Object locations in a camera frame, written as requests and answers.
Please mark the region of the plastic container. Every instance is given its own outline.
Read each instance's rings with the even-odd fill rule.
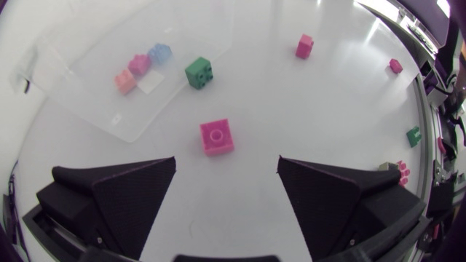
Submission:
[[[230,48],[233,15],[232,0],[83,1],[75,16],[38,38],[12,80],[29,80],[77,116],[131,142],[181,88],[190,88],[185,67]],[[156,43],[173,53],[151,67],[163,81],[149,94],[136,87],[123,95],[114,77]]]

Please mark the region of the pink block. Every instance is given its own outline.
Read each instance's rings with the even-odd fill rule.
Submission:
[[[228,119],[201,124],[200,129],[206,155],[215,156],[234,150]]]
[[[390,68],[395,74],[399,74],[403,70],[403,67],[401,66],[400,62],[398,62],[398,60],[396,59],[391,59]]]
[[[445,146],[443,146],[441,137],[437,138],[437,144],[438,144],[438,149],[440,149],[440,152],[442,152],[442,154],[446,154],[446,149],[445,149]]]
[[[410,170],[404,170],[404,171],[401,172],[401,177],[402,178],[407,178],[409,174],[411,174]]]
[[[299,40],[298,48],[296,48],[296,56],[306,59],[311,54],[314,41],[311,36],[303,34]]]
[[[404,187],[407,183],[408,183],[408,178],[401,178],[398,184]]]
[[[403,161],[399,161],[397,162],[399,168],[400,168],[400,171],[403,171],[406,169],[406,163],[403,163]]]
[[[135,55],[128,64],[128,69],[136,76],[143,76],[151,66],[151,59],[148,55]]]
[[[136,86],[136,80],[131,72],[127,69],[123,70],[123,72],[115,76],[115,84],[118,87],[118,90],[123,94],[126,95],[131,89]]]

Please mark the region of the green block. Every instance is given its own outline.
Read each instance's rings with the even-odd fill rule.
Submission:
[[[419,132],[419,127],[415,127],[406,133],[409,140],[409,145],[413,148],[417,146],[417,143],[422,139],[422,135]]]
[[[209,60],[199,57],[185,70],[189,84],[195,89],[202,89],[207,82],[212,80],[212,66]]]
[[[385,170],[399,170],[398,164],[393,164],[390,162],[385,162],[384,164],[381,164],[379,166],[379,171],[385,171]]]

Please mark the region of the lego stud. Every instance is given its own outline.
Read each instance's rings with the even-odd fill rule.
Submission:
[[[220,130],[212,130],[212,132],[210,132],[210,139],[214,143],[221,143],[224,139],[224,134]]]

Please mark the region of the magenta lego brick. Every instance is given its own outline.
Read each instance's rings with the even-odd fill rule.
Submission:
[[[206,155],[215,156],[234,150],[228,119],[201,124],[200,131]]]
[[[311,54],[312,46],[314,46],[312,37],[303,33],[296,48],[296,56],[303,59],[308,58]]]
[[[396,59],[391,59],[390,68],[395,74],[399,74],[403,70],[403,67],[401,66],[400,62],[398,62],[398,60]]]
[[[128,64],[128,69],[136,76],[143,76],[151,66],[151,59],[148,55],[135,55]]]

